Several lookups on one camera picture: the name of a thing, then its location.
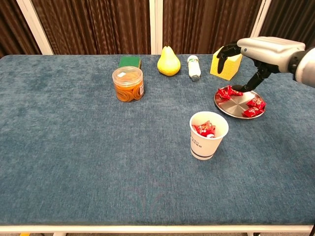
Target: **white paper cup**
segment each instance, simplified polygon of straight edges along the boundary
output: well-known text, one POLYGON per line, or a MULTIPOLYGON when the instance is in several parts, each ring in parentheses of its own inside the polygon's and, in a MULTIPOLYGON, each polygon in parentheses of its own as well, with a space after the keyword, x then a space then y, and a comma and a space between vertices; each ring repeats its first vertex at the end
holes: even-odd
POLYGON ((208 160, 215 154, 223 137, 228 132, 226 120, 214 112, 198 112, 190 118, 190 151, 199 160, 208 160), (198 134, 193 124, 201 125, 207 121, 216 126, 215 138, 207 138, 198 134))

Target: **silver plate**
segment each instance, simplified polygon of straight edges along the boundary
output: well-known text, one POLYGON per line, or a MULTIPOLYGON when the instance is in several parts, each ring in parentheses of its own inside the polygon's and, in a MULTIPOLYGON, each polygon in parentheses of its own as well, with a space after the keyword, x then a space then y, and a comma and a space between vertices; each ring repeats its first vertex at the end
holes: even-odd
POLYGON ((255 97, 262 99, 262 97, 259 96, 259 94, 254 92, 254 91, 244 92, 243 96, 231 95, 230 100, 221 99, 220 95, 217 92, 215 94, 214 100, 215 100, 216 106, 221 111, 228 114, 229 116, 240 118, 240 119, 254 119, 254 118, 257 118, 257 117, 261 116, 262 114, 264 114, 265 109, 264 109, 263 113, 255 116, 255 117, 245 117, 245 116, 243 116, 243 111, 246 111, 247 109, 249 109, 249 107, 246 105, 246 103, 255 97))

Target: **brown curtain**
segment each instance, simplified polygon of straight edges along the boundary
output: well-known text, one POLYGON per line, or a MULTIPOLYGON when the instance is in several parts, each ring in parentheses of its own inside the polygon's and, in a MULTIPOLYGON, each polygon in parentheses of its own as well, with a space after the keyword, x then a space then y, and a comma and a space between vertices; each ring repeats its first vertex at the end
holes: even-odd
POLYGON ((275 36, 315 46, 315 0, 272 0, 260 36, 275 36))
POLYGON ((150 54, 149 0, 32 0, 55 54, 150 54))
POLYGON ((0 1, 0 58, 9 54, 41 54, 16 0, 0 1))
POLYGON ((177 54, 213 53, 249 37, 261 0, 164 0, 163 46, 177 54))

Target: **pear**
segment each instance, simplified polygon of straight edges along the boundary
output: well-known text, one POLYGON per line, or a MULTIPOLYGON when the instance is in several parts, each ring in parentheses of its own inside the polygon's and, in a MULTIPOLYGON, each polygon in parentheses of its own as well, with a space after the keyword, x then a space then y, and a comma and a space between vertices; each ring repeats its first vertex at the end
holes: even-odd
POLYGON ((173 49, 169 46, 165 46, 162 49, 161 57, 157 62, 157 69, 160 73, 173 76, 175 75, 181 68, 181 62, 173 52, 173 49))

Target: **red candy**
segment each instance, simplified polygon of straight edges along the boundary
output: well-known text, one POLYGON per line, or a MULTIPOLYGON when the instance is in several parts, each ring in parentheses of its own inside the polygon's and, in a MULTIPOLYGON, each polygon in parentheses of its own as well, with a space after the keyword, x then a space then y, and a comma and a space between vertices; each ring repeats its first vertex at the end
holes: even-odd
POLYGON ((244 111, 243 114, 246 117, 255 117, 255 116, 261 114, 262 112, 263 112, 262 109, 257 108, 257 107, 252 107, 252 108, 249 108, 248 110, 244 111))
POLYGON ((228 91, 226 91, 225 88, 218 89, 218 94, 221 98, 231 99, 230 94, 228 94, 228 91))
POLYGON ((239 92, 239 91, 232 89, 231 85, 227 86, 227 93, 228 93, 228 95, 243 96, 242 92, 239 92))
POLYGON ((202 125, 193 124, 194 130, 203 137, 214 138, 216 126, 212 125, 210 121, 203 123, 202 125))
POLYGON ((266 106, 266 103, 261 98, 255 97, 248 103, 246 103, 249 107, 257 107, 258 109, 263 109, 266 106))

